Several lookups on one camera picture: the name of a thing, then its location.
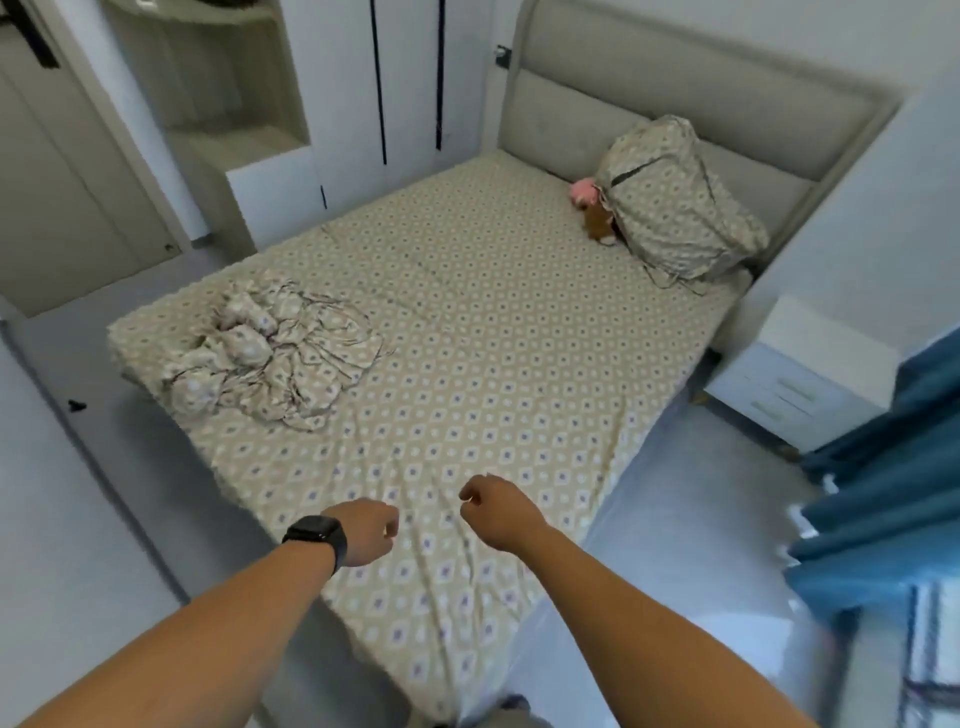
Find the curtain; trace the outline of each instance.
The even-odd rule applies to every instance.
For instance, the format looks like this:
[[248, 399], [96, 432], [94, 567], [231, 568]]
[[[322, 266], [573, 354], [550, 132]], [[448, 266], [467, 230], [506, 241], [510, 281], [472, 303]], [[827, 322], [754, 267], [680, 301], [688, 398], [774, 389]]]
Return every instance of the curtain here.
[[818, 618], [960, 574], [960, 329], [900, 367], [890, 412], [802, 465], [838, 488], [789, 551], [787, 583]]

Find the drawer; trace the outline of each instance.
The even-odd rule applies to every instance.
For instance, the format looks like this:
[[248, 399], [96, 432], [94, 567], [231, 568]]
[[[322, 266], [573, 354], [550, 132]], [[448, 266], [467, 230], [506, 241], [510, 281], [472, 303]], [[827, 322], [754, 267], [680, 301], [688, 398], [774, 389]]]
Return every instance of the drawer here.
[[806, 433], [815, 426], [813, 418], [775, 393], [732, 371], [714, 379], [707, 391], [790, 445], [806, 449]]
[[811, 415], [838, 409], [852, 396], [843, 387], [763, 344], [753, 344], [727, 371], [756, 382]]

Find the black door handle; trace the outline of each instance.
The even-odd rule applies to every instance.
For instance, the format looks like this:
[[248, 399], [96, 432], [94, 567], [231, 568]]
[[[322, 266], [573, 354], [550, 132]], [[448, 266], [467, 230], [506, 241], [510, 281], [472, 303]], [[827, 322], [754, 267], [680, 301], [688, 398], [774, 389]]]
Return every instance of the black door handle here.
[[50, 45], [37, 29], [34, 20], [20, 0], [0, 0], [0, 6], [6, 14], [0, 15], [0, 25], [13, 25], [23, 39], [27, 41], [30, 50], [34, 52], [36, 62], [44, 68], [60, 68], [60, 62], [50, 49]]

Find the drawer handle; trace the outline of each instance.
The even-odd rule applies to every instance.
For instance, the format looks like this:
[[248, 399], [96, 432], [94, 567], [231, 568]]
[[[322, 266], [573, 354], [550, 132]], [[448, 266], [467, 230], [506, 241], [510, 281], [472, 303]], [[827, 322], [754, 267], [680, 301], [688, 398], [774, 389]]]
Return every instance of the drawer handle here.
[[780, 412], [770, 409], [769, 407], [764, 407], [758, 401], [750, 402], [750, 406], [755, 410], [759, 410], [760, 412], [762, 412], [763, 414], [765, 414], [767, 417], [769, 417], [771, 420], [774, 420], [775, 422], [779, 422], [780, 420], [783, 419], [783, 415], [781, 415]]
[[810, 393], [807, 392], [806, 390], [802, 389], [801, 387], [798, 387], [798, 386], [797, 386], [796, 384], [794, 384], [793, 382], [787, 381], [786, 379], [778, 379], [778, 380], [777, 380], [777, 384], [779, 384], [781, 387], [783, 387], [783, 389], [788, 389], [788, 390], [790, 390], [791, 392], [793, 392], [793, 393], [794, 393], [795, 395], [797, 395], [798, 397], [803, 397], [803, 398], [804, 398], [805, 400], [807, 400], [807, 401], [814, 402], [814, 401], [817, 400], [817, 396], [816, 396], [816, 395], [810, 394]]

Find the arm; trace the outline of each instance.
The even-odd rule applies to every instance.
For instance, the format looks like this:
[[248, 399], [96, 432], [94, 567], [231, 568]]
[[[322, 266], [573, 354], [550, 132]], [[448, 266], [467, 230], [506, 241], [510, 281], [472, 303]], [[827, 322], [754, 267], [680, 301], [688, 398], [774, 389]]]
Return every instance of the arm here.
[[[365, 498], [324, 511], [347, 535], [345, 566], [393, 547], [393, 506]], [[290, 541], [141, 635], [20, 728], [235, 728], [250, 717], [307, 609], [333, 547]]]
[[621, 726], [814, 726], [724, 645], [551, 528], [513, 483], [477, 475], [460, 498], [477, 535], [540, 580]]

